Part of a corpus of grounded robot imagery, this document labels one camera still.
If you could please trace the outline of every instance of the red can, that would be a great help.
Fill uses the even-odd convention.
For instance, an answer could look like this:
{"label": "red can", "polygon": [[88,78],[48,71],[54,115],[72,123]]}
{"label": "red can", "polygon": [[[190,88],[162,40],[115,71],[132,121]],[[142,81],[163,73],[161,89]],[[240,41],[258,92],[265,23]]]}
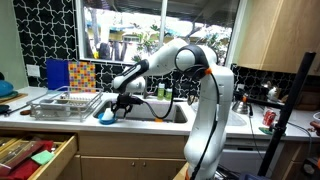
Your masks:
{"label": "red can", "polygon": [[273,123],[275,118],[276,118],[276,113],[273,112],[272,110],[268,110],[263,117],[262,124],[266,126],[270,126]]}

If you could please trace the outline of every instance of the tray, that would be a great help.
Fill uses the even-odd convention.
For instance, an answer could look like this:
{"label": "tray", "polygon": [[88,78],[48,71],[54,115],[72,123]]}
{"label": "tray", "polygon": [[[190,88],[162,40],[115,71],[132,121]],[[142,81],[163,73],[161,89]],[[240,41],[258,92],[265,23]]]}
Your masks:
{"label": "tray", "polygon": [[37,97],[27,104],[37,120],[76,120],[83,122],[101,103],[102,89],[63,86]]}

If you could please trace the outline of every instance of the dishwasher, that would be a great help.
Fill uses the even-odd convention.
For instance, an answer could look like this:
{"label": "dishwasher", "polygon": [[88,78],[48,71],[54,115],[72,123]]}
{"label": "dishwasher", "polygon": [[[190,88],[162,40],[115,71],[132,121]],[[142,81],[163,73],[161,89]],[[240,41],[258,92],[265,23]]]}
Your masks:
{"label": "dishwasher", "polygon": [[[257,175],[263,160],[262,158],[269,146],[270,139],[255,139],[255,142],[252,137],[251,139],[227,138],[223,152],[221,153],[219,165],[233,172]],[[271,177],[283,146],[284,143],[280,142],[266,177]]]}

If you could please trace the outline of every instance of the window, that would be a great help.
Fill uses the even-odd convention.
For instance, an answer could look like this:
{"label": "window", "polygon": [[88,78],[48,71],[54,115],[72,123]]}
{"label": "window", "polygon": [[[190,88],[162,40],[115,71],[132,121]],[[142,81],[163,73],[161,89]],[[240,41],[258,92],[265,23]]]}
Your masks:
{"label": "window", "polygon": [[174,38],[224,64],[239,0],[77,0],[81,59],[137,62]]}

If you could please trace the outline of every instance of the upper cabinet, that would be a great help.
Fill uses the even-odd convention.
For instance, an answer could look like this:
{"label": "upper cabinet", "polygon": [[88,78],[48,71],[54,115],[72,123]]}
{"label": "upper cabinet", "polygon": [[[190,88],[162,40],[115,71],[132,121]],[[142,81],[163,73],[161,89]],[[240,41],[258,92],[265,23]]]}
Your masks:
{"label": "upper cabinet", "polygon": [[305,52],[316,52],[310,75],[320,75],[320,1],[252,0],[238,65],[296,73]]}

